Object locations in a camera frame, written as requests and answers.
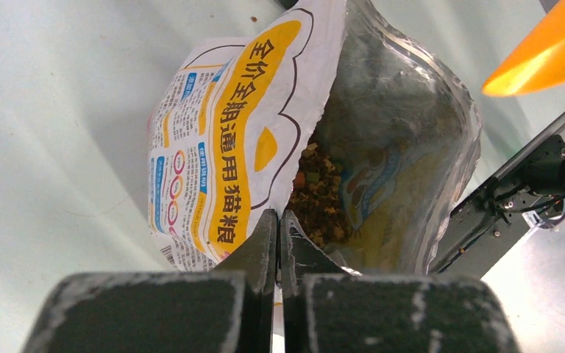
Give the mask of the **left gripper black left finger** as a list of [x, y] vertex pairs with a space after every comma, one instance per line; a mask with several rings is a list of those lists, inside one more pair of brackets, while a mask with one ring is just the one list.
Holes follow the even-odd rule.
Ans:
[[206, 272], [97, 272], [62, 279], [25, 352], [270, 352], [277, 216]]

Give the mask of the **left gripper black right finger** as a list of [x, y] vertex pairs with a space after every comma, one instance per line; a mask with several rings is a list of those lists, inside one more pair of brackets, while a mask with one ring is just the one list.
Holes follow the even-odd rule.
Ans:
[[356, 275], [280, 219], [287, 352], [518, 352], [499, 299], [477, 279]]

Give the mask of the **cat food bag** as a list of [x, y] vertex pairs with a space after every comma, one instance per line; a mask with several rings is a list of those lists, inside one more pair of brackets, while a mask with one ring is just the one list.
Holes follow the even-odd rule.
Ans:
[[298, 1], [195, 48], [151, 114], [148, 227], [207, 271], [291, 211], [337, 264], [425, 274], [480, 156], [467, 88], [370, 1]]

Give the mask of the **yellow plastic food scoop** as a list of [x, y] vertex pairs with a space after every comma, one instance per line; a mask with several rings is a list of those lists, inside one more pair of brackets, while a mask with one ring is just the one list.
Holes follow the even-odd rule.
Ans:
[[502, 61], [482, 86], [487, 96], [535, 93], [565, 83], [565, 0]]

